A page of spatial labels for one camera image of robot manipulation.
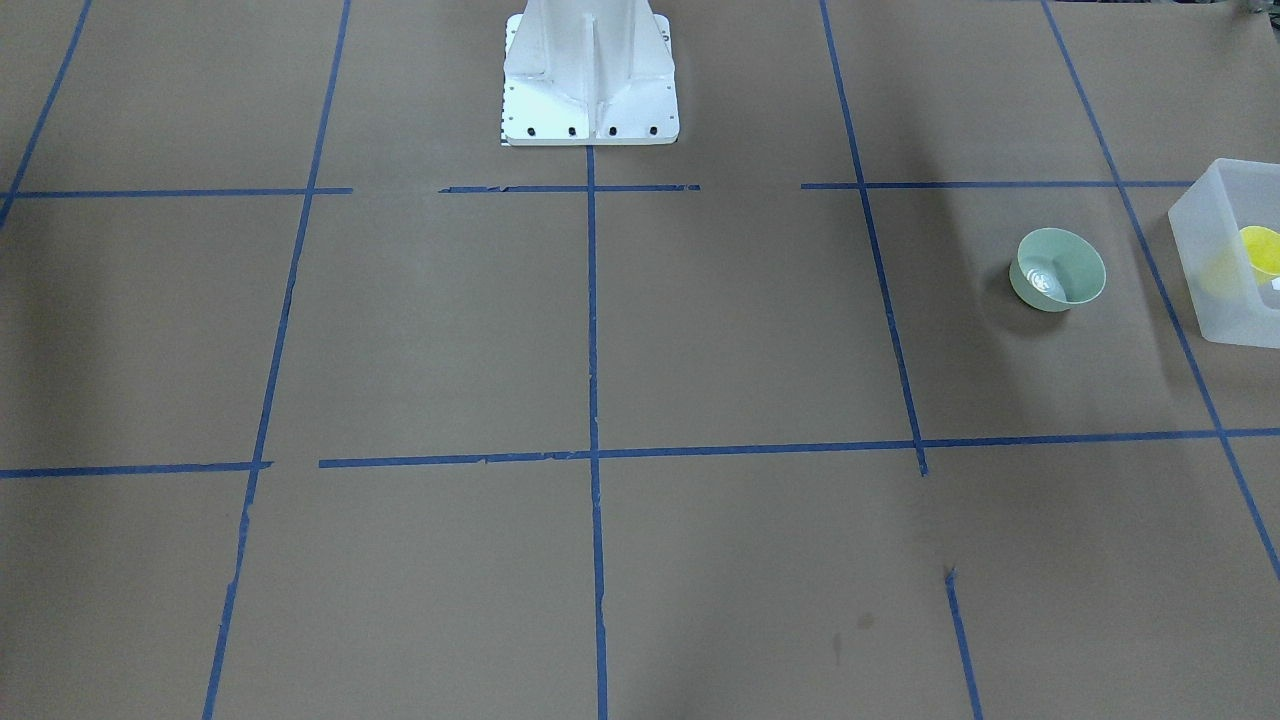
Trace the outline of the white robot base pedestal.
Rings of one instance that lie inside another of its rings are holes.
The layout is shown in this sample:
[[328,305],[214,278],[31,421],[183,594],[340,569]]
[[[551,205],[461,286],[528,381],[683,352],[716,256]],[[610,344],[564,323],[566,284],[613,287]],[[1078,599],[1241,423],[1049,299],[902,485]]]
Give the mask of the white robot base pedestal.
[[504,146],[678,141],[671,24],[650,3],[529,1],[504,41]]

